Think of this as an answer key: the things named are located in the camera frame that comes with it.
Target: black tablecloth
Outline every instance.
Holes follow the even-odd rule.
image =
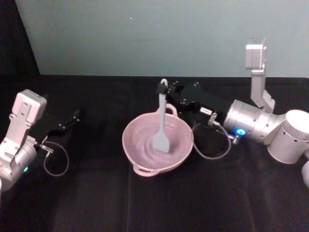
[[[49,94],[31,135],[65,122],[77,108],[81,123],[62,138],[70,168],[61,178],[42,168],[44,153],[2,194],[0,231],[309,231],[309,189],[296,164],[276,162],[267,148],[242,140],[226,158],[208,161],[192,151],[177,169],[151,178],[136,175],[121,144],[125,126],[158,108],[160,77],[41,76],[0,79],[0,136],[16,93]],[[252,104],[250,78],[198,80],[209,93]],[[309,80],[267,79],[274,113],[309,111]]]

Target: cable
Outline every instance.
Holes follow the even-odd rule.
[[[194,149],[198,152],[198,154],[199,154],[201,157],[203,157],[203,158],[205,158],[205,159],[208,159],[208,160],[218,160],[218,159],[223,158],[223,157],[230,151],[230,149],[231,149],[231,147],[232,147],[231,140],[230,140],[229,135],[228,135],[228,133],[226,132],[226,130],[225,130],[225,129],[223,128],[223,126],[221,126],[220,124],[218,125],[218,127],[222,130],[222,132],[225,134],[225,136],[226,136],[226,138],[227,138],[227,141],[228,141],[228,149],[227,149],[222,155],[220,155],[220,156],[217,156],[217,157],[208,157],[208,156],[203,155],[203,153],[198,149],[198,147],[196,146],[196,144],[195,144],[195,142],[194,142],[194,129],[195,129],[197,126],[199,126],[199,125],[201,125],[201,124],[200,124],[200,123],[197,123],[197,124],[195,124],[195,125],[193,126],[193,128],[192,128],[191,138],[192,138],[192,141],[193,141],[193,147],[194,147]]]
[[[47,168],[46,168],[46,161],[47,161],[47,158],[49,157],[49,155],[50,155],[50,153],[47,153],[47,155],[46,155],[46,157],[45,157],[45,159],[44,159],[44,163],[43,163],[43,166],[44,166],[44,169],[45,169],[45,171],[48,173],[48,174],[50,174],[51,176],[53,176],[53,177],[60,177],[60,176],[63,176],[67,171],[68,171],[68,169],[69,169],[69,164],[70,164],[70,159],[69,159],[69,155],[68,155],[68,153],[67,153],[67,151],[63,148],[63,146],[61,146],[60,144],[57,144],[57,143],[54,143],[54,142],[50,142],[50,141],[45,141],[45,143],[50,143],[50,144],[54,144],[54,145],[57,145],[57,146],[59,146],[63,151],[64,151],[64,153],[66,154],[66,157],[67,157],[67,167],[66,167],[66,169],[63,171],[63,173],[60,173],[60,174],[53,174],[53,173],[51,173],[50,171],[48,171],[47,170]]]
[[[201,122],[197,119],[197,117],[196,117],[196,112],[193,112],[193,111],[191,111],[191,112],[192,112],[192,115],[193,115],[193,120],[195,120],[195,122],[201,124],[201,126],[207,128],[207,129],[210,129],[210,128],[207,126],[207,124],[203,124],[203,123],[201,123]]]

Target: gray spatula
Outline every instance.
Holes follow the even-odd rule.
[[[168,81],[166,79],[161,80],[162,84],[168,86]],[[153,148],[168,153],[169,151],[169,139],[164,133],[165,124],[165,111],[166,111],[166,98],[165,94],[159,94],[159,115],[160,115],[160,125],[159,132],[153,137]]]

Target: blue led light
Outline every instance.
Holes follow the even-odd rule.
[[[243,136],[246,134],[246,131],[244,129],[237,129],[236,130],[236,134],[240,135],[240,136]]]

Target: teal wall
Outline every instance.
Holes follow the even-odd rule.
[[[307,0],[16,0],[42,74],[309,77]]]

